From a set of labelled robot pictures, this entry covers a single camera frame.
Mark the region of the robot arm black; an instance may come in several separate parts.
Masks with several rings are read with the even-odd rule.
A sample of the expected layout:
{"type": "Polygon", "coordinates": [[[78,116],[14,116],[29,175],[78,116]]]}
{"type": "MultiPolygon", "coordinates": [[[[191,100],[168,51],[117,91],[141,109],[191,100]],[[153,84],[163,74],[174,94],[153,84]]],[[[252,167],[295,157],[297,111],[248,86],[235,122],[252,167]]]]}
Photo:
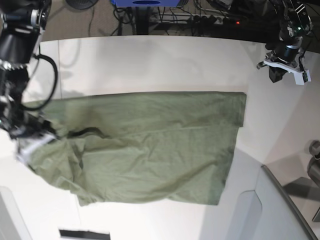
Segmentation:
{"type": "Polygon", "coordinates": [[[276,83],[287,73],[293,74],[296,85],[311,81],[305,67],[306,49],[303,39],[312,31],[312,21],[300,0],[272,0],[279,21],[279,40],[265,47],[270,50],[263,61],[269,67],[269,78],[276,83]]]}
{"type": "Polygon", "coordinates": [[[41,53],[52,2],[50,0],[2,0],[0,2],[0,128],[13,140],[55,135],[51,123],[40,112],[51,101],[57,84],[58,68],[54,60],[41,53]],[[54,72],[52,90],[40,105],[28,107],[22,103],[30,76],[32,59],[45,60],[54,72]]]}

